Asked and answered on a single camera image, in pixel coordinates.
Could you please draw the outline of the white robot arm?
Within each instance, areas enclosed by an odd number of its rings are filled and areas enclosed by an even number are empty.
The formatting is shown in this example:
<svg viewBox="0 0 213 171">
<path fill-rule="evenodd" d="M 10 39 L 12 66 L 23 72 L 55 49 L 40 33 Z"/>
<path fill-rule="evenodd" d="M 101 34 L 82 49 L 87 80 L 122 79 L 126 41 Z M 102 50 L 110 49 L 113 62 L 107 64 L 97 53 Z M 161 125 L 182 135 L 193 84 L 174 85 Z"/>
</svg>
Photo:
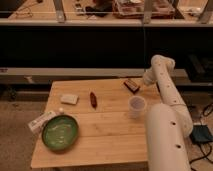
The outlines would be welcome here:
<svg viewBox="0 0 213 171">
<path fill-rule="evenodd" d="M 143 75 L 145 85 L 158 85 L 162 100 L 145 114 L 149 171 L 191 171 L 184 139 L 192 132 L 193 122 L 170 77 L 174 67 L 172 58 L 154 55 Z"/>
</svg>

